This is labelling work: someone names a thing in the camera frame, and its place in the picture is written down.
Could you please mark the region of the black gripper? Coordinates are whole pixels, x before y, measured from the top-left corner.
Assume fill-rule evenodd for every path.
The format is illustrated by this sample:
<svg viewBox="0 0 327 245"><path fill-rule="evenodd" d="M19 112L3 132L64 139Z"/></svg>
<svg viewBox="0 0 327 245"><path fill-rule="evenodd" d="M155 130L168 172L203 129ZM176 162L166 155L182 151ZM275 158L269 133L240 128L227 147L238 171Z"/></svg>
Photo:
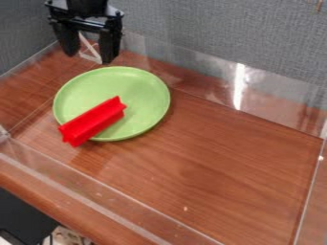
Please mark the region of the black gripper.
<svg viewBox="0 0 327 245"><path fill-rule="evenodd" d="M78 30L100 32L99 46L103 64L119 56L124 13L110 0L46 0L50 22L67 56L80 49Z"/></svg>

